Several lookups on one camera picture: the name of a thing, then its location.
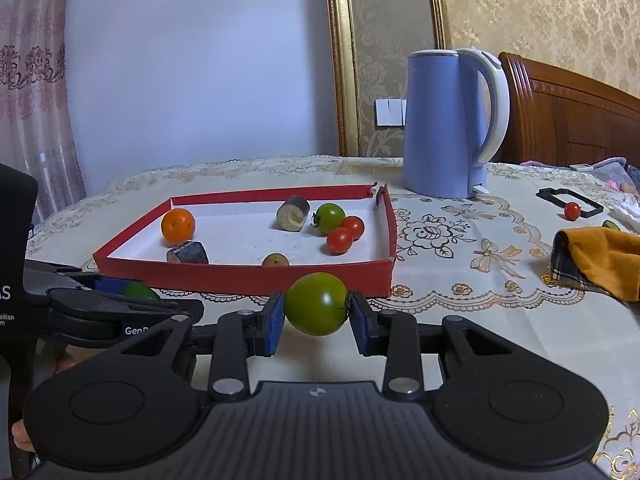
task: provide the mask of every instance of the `light switch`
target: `light switch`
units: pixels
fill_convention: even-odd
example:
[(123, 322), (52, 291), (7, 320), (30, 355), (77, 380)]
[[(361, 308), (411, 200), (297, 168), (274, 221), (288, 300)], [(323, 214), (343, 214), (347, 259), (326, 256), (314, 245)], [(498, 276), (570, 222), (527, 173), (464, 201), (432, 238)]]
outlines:
[(402, 99), (389, 99), (389, 118), (392, 126), (402, 126)]
[(389, 99), (376, 99), (376, 124), (378, 126), (391, 126)]
[(402, 126), (404, 124), (404, 99), (376, 99), (376, 124), (378, 126)]

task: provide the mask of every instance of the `red tray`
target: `red tray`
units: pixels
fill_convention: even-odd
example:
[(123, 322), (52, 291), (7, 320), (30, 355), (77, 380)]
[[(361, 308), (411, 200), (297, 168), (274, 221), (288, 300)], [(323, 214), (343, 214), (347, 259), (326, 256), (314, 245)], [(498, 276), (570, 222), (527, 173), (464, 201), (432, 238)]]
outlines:
[[(350, 290), (368, 298), (387, 297), (396, 259), (396, 218), (386, 186), (321, 186), (259, 189), (172, 197), (134, 222), (94, 253), (101, 273), (141, 280), (171, 290), (268, 296), (286, 292), (299, 278), (329, 272)], [(299, 233), (275, 223), (279, 206), (291, 195), (310, 202), (311, 212)], [(328, 254), (324, 237), (311, 227), (311, 213), (321, 203), (338, 203), (347, 215), (366, 224), (362, 238), (340, 256)], [(171, 208), (191, 211), (196, 219), (194, 240), (200, 241), (209, 264), (167, 263), (160, 231)], [(263, 267), (267, 254), (288, 257), (288, 267)]]

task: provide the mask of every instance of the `red cherry tomato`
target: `red cherry tomato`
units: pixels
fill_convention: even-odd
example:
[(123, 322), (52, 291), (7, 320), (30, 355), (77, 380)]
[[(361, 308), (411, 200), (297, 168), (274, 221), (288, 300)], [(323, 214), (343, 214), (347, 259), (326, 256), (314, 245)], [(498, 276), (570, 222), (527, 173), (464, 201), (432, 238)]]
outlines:
[(328, 234), (326, 244), (332, 253), (344, 254), (353, 245), (353, 234), (346, 227), (337, 227)]
[(564, 206), (564, 216), (567, 220), (575, 222), (580, 216), (580, 206), (575, 202), (568, 202)]
[(354, 240), (360, 240), (360, 237), (364, 234), (364, 222), (362, 218), (357, 216), (347, 216), (342, 223), (341, 227), (346, 227), (353, 234)]

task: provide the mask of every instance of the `hand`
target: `hand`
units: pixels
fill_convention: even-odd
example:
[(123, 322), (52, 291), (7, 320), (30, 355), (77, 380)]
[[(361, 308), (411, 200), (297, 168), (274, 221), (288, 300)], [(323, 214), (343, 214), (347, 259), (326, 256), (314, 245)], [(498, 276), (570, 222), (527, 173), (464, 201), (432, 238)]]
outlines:
[[(56, 373), (64, 372), (65, 370), (71, 368), (77, 363), (78, 361), (76, 361), (76, 359), (73, 358), (71, 354), (69, 354), (68, 352), (65, 352), (65, 354), (62, 356), (60, 361), (58, 361), (58, 366), (56, 367)], [(27, 430), (24, 429), (23, 420), (19, 420), (12, 426), (11, 433), (14, 436), (14, 442), (18, 449), (33, 453), (33, 444), (29, 439), (29, 435), (27, 435)]]

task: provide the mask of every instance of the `wallpaper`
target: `wallpaper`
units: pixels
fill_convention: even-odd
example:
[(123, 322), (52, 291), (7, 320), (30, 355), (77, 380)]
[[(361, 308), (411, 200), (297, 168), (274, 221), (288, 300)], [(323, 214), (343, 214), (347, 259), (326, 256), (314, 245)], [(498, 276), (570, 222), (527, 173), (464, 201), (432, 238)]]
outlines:
[(375, 99), (404, 98), (409, 54), (434, 48), (430, 0), (351, 0), (363, 156), (401, 156), (402, 128), (376, 126)]
[(513, 52), (640, 97), (640, 0), (447, 0), (454, 48)]

